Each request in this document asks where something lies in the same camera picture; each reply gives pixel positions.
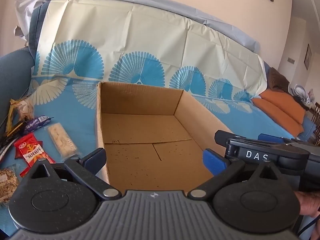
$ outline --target orange cushion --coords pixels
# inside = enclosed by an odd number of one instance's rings
[[[260,108],[266,115],[268,115],[273,121],[287,130],[294,137],[303,132],[303,127],[301,124],[297,123],[294,119],[288,116],[281,109],[273,105],[272,103],[261,99],[253,98],[252,102],[255,106]]]
[[[260,94],[261,98],[280,108],[297,123],[302,124],[306,111],[300,106],[293,97],[284,92],[275,92],[270,89]]]

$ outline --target gray gripper base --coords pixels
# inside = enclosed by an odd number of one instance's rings
[[[288,230],[264,236],[234,230],[220,222],[206,202],[189,200],[181,191],[128,191],[119,200],[103,202],[92,219],[79,228],[56,235],[38,235],[20,229],[11,238],[82,239],[297,240]]]

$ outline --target brand logo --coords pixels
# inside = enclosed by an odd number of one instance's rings
[[[19,145],[19,149],[24,148],[26,145],[27,145],[27,143],[26,143],[26,142],[21,143],[21,144]]]

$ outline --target cardboard box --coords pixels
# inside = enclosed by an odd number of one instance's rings
[[[188,92],[117,82],[98,85],[98,146],[107,152],[105,180],[127,189],[190,191],[212,177],[202,151],[230,131]]]

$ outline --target silver rivet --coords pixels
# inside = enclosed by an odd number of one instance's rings
[[[119,191],[117,191],[115,188],[108,188],[106,190],[103,191],[103,194],[106,197],[115,197],[119,194]]]
[[[196,197],[196,198],[201,198],[204,197],[206,195],[206,192],[202,189],[194,189],[193,191],[191,191],[191,196]]]

